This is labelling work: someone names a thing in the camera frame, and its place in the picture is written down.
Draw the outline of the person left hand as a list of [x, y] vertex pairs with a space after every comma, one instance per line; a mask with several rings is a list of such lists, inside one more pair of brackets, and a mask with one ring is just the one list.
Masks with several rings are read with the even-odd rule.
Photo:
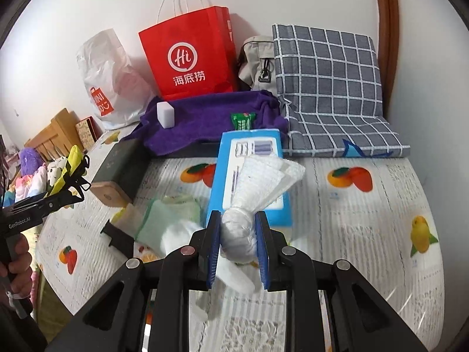
[[10, 284], [11, 292], [20, 299], [29, 299], [33, 281], [32, 281], [32, 255], [29, 252], [29, 243], [27, 238], [20, 233], [19, 239], [15, 245], [17, 258], [8, 264], [6, 268], [1, 264], [1, 278], [6, 278], [8, 273], [15, 275]]

